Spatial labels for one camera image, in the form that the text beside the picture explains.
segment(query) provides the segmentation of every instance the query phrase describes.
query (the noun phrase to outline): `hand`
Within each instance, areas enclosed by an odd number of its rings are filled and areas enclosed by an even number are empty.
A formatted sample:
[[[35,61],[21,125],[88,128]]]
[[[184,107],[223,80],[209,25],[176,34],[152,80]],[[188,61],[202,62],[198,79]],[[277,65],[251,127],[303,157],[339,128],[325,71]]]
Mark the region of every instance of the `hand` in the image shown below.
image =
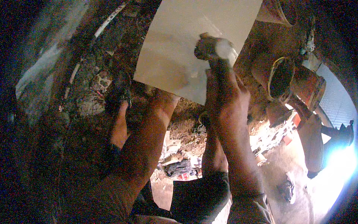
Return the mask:
[[[207,70],[207,101],[205,106],[211,121],[218,128],[228,125],[246,127],[250,93],[226,62],[218,61]]]

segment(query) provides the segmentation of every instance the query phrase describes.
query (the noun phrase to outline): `white panel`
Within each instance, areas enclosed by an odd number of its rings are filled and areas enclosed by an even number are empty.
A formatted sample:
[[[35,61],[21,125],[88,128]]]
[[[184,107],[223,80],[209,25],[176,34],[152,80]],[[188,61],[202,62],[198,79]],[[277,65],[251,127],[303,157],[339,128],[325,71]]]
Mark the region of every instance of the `white panel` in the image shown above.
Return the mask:
[[[145,38],[134,80],[204,104],[209,64],[194,56],[199,34],[227,38],[239,53],[261,3],[163,0]]]

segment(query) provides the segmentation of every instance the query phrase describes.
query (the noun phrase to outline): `pipe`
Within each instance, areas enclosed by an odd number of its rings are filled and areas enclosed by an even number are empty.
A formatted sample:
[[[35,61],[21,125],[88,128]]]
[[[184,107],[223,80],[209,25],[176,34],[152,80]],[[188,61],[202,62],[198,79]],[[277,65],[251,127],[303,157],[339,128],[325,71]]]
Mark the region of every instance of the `pipe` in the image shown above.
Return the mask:
[[[322,76],[318,76],[303,66],[296,68],[291,90],[301,98],[310,111],[317,108],[325,89],[326,81]]]
[[[297,19],[295,8],[291,0],[263,0],[256,20],[292,27]]]
[[[251,73],[266,90],[269,101],[287,102],[295,74],[295,67],[290,58],[262,53],[253,62]]]

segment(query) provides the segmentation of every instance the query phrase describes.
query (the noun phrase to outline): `forearm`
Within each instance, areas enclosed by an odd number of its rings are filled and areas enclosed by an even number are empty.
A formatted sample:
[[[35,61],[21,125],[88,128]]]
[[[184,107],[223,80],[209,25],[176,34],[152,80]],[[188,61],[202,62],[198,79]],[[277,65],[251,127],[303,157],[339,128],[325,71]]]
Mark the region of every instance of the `forearm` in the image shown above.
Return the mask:
[[[133,132],[123,147],[122,168],[129,180],[148,181],[158,164],[166,129],[176,102],[152,102],[147,110],[148,117]]]
[[[264,192],[262,179],[253,156],[246,124],[240,128],[220,127],[219,139],[229,163],[230,190],[256,196]]]

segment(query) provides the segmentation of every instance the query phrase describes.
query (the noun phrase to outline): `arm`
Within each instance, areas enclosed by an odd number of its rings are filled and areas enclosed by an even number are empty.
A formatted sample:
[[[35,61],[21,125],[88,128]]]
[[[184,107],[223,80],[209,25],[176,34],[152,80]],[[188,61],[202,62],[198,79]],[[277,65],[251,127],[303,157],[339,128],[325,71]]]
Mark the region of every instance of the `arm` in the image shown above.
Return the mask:
[[[250,94],[225,62],[214,68],[221,82],[219,104],[211,105],[211,115],[229,164],[233,205],[228,223],[274,223],[247,131]]]
[[[216,127],[229,163],[233,198],[239,194],[262,194],[262,181],[246,125],[250,93],[241,83],[237,83],[235,73],[225,61],[218,63],[214,72],[221,80]]]
[[[148,182],[162,151],[166,129],[180,97],[158,90],[142,125],[121,150],[117,167],[97,187],[100,213],[126,217],[140,190]]]

